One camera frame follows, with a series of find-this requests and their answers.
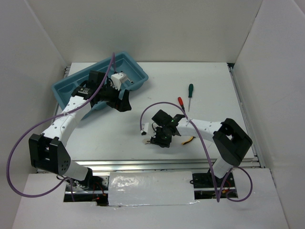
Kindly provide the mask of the silver utility knife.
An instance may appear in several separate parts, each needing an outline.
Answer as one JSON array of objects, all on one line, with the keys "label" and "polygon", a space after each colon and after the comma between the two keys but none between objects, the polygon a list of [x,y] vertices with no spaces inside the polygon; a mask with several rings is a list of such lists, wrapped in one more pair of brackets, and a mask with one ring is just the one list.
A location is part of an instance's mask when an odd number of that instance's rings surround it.
[{"label": "silver utility knife", "polygon": [[143,141],[142,141],[145,145],[147,145],[147,144],[150,144],[151,142],[150,142],[150,139],[144,139]]}]

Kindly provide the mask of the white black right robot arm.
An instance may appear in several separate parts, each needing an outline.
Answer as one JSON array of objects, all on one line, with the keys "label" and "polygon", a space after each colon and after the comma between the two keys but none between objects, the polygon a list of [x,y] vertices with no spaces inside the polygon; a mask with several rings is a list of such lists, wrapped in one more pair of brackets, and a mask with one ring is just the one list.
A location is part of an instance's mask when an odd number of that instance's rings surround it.
[{"label": "white black right robot arm", "polygon": [[207,176],[213,187],[220,186],[226,173],[241,164],[253,144],[249,135],[231,118],[223,122],[208,122],[188,119],[183,114],[171,117],[159,110],[152,121],[157,124],[157,127],[151,127],[150,133],[150,142],[154,145],[169,148],[172,137],[176,135],[201,137],[216,145],[220,157],[213,164],[213,172]]}]

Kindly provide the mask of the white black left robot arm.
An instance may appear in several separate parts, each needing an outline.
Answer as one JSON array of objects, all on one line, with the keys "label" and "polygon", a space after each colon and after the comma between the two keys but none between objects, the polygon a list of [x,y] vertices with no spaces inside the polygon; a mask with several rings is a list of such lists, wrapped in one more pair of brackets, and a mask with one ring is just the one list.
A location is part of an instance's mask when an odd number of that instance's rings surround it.
[{"label": "white black left robot arm", "polygon": [[72,161],[65,147],[79,122],[98,102],[106,102],[119,112],[131,110],[129,90],[124,91],[122,99],[119,98],[121,84],[127,80],[128,76],[123,72],[108,77],[106,73],[90,71],[88,80],[73,90],[61,117],[40,135],[32,134],[29,138],[31,165],[70,177],[83,190],[89,190],[96,182],[100,182],[101,179],[94,176],[90,168]]}]

